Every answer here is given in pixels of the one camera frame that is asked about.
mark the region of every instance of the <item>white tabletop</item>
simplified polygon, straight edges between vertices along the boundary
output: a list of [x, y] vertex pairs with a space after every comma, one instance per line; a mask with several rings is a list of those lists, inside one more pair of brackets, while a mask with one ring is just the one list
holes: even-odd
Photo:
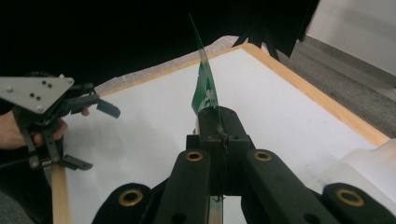
[[[244, 49], [211, 59], [219, 104], [234, 110], [257, 148], [274, 151], [306, 184], [355, 149], [375, 145]], [[66, 154], [93, 163], [66, 170], [72, 223], [91, 223], [109, 194], [126, 183], [150, 188], [165, 180], [185, 149], [196, 117], [191, 109], [198, 64], [103, 97], [119, 119], [91, 109], [65, 118]], [[224, 201], [224, 223], [245, 223], [237, 198]]]

